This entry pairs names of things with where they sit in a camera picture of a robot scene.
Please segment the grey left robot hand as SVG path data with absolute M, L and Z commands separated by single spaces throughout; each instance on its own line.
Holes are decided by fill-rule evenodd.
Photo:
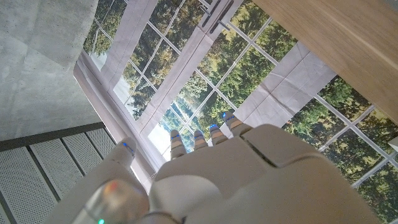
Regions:
M 137 144 L 124 138 L 61 199 L 47 223 L 377 223 L 339 170 L 311 145 L 271 124 L 226 112 L 227 138 L 194 134 L 187 152 L 170 134 L 171 159 L 145 189 L 131 172 Z

